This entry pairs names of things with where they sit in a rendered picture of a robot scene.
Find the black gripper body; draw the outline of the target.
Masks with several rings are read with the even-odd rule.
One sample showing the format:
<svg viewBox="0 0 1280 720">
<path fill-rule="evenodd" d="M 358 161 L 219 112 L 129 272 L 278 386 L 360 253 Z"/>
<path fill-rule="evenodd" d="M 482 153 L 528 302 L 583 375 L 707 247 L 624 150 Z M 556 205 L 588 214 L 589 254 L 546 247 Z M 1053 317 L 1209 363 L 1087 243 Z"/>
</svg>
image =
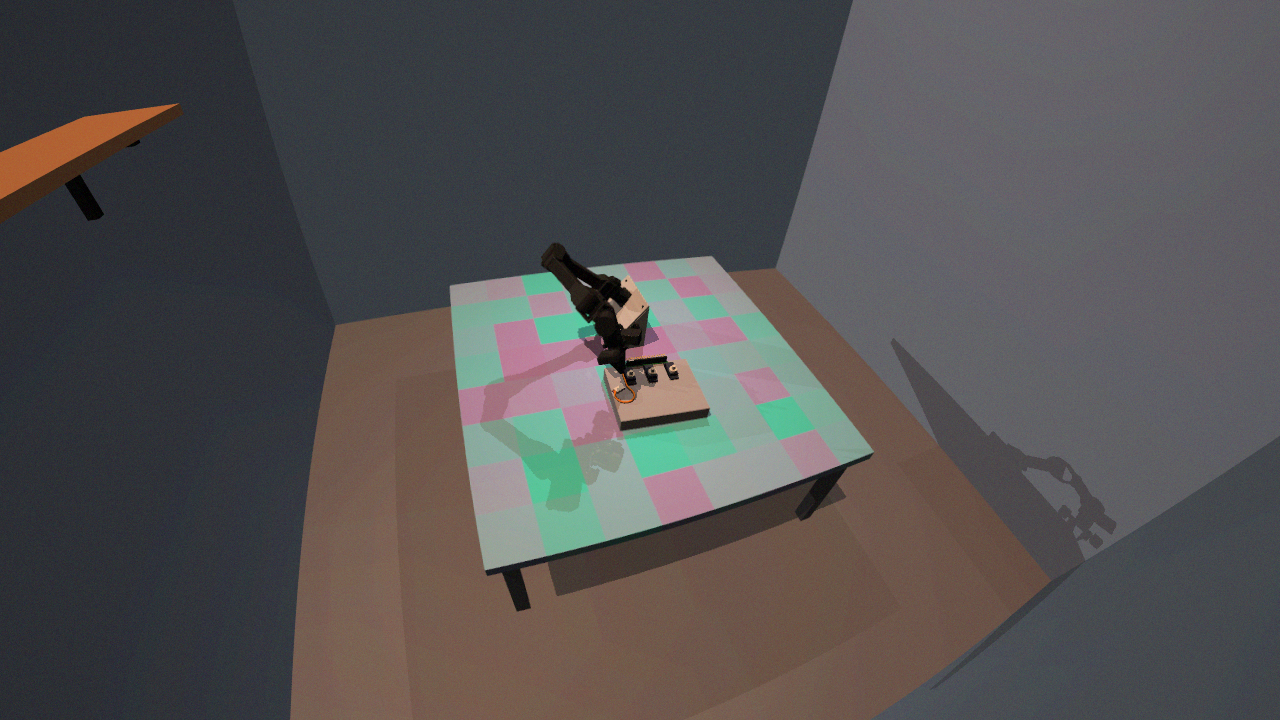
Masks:
<svg viewBox="0 0 1280 720">
<path fill-rule="evenodd" d="M 603 348 L 608 348 L 608 350 L 603 350 L 602 354 L 599 354 L 599 356 L 596 357 L 596 361 L 598 361 L 599 365 L 611 364 L 611 363 L 618 363 L 620 361 L 620 357 L 621 357 L 620 348 L 625 347 L 625 346 L 620 347 L 620 345 L 617 342 L 617 331 L 620 331 L 620 325 L 621 325 L 621 323 L 616 324 L 616 329 L 614 329 L 613 334 L 607 336 L 607 337 L 602 336 L 602 338 L 604 341 L 604 345 L 602 345 L 602 346 L 603 346 Z"/>
</svg>

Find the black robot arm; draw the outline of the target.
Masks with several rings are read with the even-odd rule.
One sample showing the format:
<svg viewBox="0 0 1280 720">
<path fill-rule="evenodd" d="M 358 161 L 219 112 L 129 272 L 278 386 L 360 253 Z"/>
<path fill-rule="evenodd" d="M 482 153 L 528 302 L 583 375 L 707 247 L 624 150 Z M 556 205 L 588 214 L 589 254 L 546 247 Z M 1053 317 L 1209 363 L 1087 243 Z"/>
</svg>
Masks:
<svg viewBox="0 0 1280 720">
<path fill-rule="evenodd" d="M 561 284 L 568 290 L 571 302 L 585 322 L 595 322 L 595 331 L 603 337 L 613 334 L 618 322 L 614 307 L 608 302 L 608 299 L 613 299 L 622 307 L 632 295 L 625 287 L 620 287 L 621 281 L 614 275 L 596 274 L 573 261 L 561 243 L 552 243 L 541 255 L 541 266 L 552 272 L 561 281 Z M 579 279 L 593 286 L 593 288 L 582 284 Z M 631 328 L 620 325 L 620 331 L 617 331 L 620 347 L 625 345 L 637 346 L 641 340 L 643 331 L 637 323 L 634 323 Z"/>
</svg>

